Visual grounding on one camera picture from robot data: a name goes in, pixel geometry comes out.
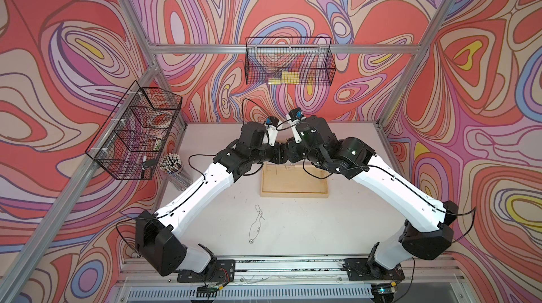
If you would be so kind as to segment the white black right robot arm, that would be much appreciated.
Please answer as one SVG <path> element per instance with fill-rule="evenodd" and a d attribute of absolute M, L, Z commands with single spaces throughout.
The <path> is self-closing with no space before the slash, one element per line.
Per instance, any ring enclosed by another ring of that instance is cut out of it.
<path fill-rule="evenodd" d="M 362 140 L 338 139 L 321 117 L 304 117 L 296 109 L 286 122 L 293 133 L 287 141 L 292 163 L 309 161 L 317 169 L 361 184 L 405 217 L 393 236 L 375 243 L 367 261 L 370 269 L 392 270 L 411 257 L 433 260 L 452 246 L 457 204 L 423 193 Z"/>

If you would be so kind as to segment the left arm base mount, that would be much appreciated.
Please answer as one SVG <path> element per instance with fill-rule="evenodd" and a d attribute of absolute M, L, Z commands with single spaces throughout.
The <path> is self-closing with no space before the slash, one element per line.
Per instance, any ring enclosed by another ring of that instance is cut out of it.
<path fill-rule="evenodd" d="M 229 284 L 234 281 L 236 261 L 220 259 L 207 247 L 188 247 L 177 273 L 178 283 Z"/>

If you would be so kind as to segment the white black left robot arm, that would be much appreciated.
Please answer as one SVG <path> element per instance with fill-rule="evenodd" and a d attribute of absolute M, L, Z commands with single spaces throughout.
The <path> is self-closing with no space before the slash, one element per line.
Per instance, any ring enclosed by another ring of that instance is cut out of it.
<path fill-rule="evenodd" d="M 249 173 L 254 164 L 287 161 L 276 142 L 275 125 L 249 122 L 240 137 L 213 156 L 202 176 L 181 195 L 154 213 L 142 212 L 135 221 L 135 249 L 161 275 L 177 270 L 206 271 L 212 256 L 204 247 L 190 247 L 182 235 L 199 213 L 222 191 Z"/>

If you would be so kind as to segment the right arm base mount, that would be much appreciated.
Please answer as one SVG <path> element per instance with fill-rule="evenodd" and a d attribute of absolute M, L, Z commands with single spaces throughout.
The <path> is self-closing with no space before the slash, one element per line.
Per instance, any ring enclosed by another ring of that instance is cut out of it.
<path fill-rule="evenodd" d="M 400 283 L 405 279 L 405 274 L 400 269 L 400 264 L 394 269 L 388 270 L 379 265 L 375 260 L 375 252 L 379 246 L 375 243 L 368 258 L 348 258 L 342 263 L 342 269 L 347 272 L 350 281 L 382 280 Z"/>

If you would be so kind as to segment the wooden jewelry display stand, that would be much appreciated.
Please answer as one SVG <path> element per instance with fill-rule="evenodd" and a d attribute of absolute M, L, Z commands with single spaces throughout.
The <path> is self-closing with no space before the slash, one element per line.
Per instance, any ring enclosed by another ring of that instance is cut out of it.
<path fill-rule="evenodd" d="M 260 195 L 275 198 L 326 199 L 329 188 L 323 170 L 302 164 L 265 163 Z"/>

